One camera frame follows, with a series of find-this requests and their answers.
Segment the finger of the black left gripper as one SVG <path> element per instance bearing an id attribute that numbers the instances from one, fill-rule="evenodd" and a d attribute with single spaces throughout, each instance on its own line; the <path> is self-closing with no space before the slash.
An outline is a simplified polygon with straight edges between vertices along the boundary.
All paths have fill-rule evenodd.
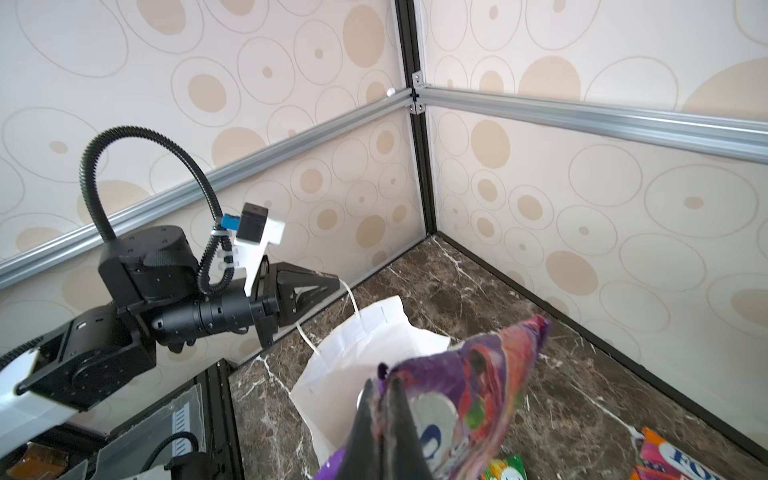
<path id="1" fill-rule="evenodd" d="M 312 309 L 338 291 L 341 285 L 336 275 L 287 262 L 277 263 L 275 268 L 280 327 L 287 327 L 300 321 Z"/>

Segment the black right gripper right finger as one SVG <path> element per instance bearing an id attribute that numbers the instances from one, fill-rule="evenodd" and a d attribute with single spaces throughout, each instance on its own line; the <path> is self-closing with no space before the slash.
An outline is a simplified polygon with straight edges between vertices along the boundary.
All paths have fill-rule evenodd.
<path id="1" fill-rule="evenodd" d="M 390 381 L 384 406 L 383 478 L 431 480 L 401 378 Z"/>

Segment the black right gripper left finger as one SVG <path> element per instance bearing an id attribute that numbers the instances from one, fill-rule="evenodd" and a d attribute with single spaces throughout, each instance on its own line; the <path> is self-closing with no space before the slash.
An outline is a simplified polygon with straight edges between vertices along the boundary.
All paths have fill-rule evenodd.
<path id="1" fill-rule="evenodd" d="M 381 381 L 367 380 L 336 479 L 385 478 L 381 401 Z"/>

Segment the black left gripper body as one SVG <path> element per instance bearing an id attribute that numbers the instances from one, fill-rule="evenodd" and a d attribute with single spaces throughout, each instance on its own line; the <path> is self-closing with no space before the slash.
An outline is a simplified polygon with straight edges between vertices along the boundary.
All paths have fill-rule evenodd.
<path id="1" fill-rule="evenodd" d="M 274 335 L 280 327 L 299 319 L 299 273 L 298 266 L 287 262 L 270 264 L 267 258 L 263 258 L 259 264 L 252 289 L 251 310 L 262 348 L 274 344 Z"/>

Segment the white paper bag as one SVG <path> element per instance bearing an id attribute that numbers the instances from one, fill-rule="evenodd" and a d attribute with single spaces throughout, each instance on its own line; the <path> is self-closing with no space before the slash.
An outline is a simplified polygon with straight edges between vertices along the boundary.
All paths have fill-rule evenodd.
<path id="1" fill-rule="evenodd" d="M 365 382 L 377 376 L 380 364 L 442 353 L 451 343 L 449 336 L 413 326 L 397 295 L 356 307 L 318 343 L 299 333 L 313 354 L 289 398 L 321 465 L 346 441 Z"/>

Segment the purple Fox's candy bag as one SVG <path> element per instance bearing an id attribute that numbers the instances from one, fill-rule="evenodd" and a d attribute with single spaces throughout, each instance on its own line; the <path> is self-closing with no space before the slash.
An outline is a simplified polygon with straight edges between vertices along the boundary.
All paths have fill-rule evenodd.
<path id="1" fill-rule="evenodd" d="M 381 426 L 390 381 L 401 378 L 432 479 L 475 479 L 499 451 L 550 331 L 536 315 L 443 353 L 380 364 Z M 336 479 L 345 444 L 316 473 Z"/>

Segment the yellow green Fox's candy bag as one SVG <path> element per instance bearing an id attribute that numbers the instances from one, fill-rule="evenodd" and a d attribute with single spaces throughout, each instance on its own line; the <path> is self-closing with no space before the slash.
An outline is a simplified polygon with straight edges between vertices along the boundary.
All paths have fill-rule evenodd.
<path id="1" fill-rule="evenodd" d="M 481 480 L 527 480 L 527 473 L 519 454 L 493 459 L 480 475 Z"/>

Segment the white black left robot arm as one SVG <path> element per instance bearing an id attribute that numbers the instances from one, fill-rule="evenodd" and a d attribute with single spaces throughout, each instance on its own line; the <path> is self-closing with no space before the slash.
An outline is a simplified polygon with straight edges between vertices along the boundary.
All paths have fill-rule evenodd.
<path id="1" fill-rule="evenodd" d="M 253 329 L 269 347 L 281 327 L 340 288 L 337 276 L 286 262 L 257 266 L 253 286 L 232 281 L 213 295 L 183 230 L 157 226 L 107 242 L 99 273 L 112 300 L 28 341 L 1 359 L 1 453 L 94 408 L 157 365 L 156 348 L 179 353 L 197 340 Z"/>

